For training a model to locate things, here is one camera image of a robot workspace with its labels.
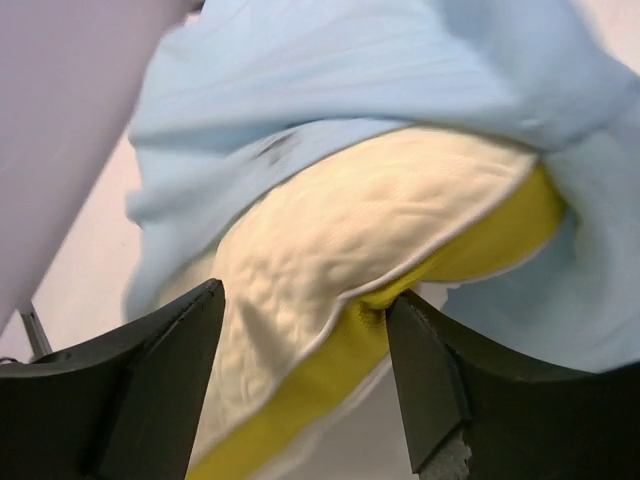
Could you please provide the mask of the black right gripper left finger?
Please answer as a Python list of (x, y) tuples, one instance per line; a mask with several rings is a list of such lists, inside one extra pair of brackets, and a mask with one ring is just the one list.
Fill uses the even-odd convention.
[(185, 477), (221, 332), (209, 280), (138, 320), (1, 368), (1, 475)]

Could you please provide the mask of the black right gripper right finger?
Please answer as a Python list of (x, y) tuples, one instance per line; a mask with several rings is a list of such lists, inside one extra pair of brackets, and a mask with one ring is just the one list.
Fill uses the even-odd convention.
[(422, 479), (635, 479), (639, 367), (587, 373), (513, 351), (402, 294), (386, 312)]

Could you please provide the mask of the cream quilted pillow yellow edge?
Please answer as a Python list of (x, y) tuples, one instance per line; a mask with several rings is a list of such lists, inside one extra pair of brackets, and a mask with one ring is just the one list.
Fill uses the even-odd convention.
[(225, 291), (189, 477), (268, 478), (303, 462), (389, 371), (385, 311), (401, 293), (511, 269), (565, 211), (532, 150), (427, 126), (275, 187), (164, 292), (208, 278)]

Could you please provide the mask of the light blue pillowcase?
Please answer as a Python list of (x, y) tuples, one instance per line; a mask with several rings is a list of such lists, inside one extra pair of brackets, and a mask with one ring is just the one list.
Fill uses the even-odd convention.
[(446, 312), (569, 368), (637, 361), (639, 77), (569, 1), (207, 2), (159, 43), (130, 127), (143, 253), (127, 317), (274, 186), (420, 122), (542, 150), (570, 207), (538, 258)]

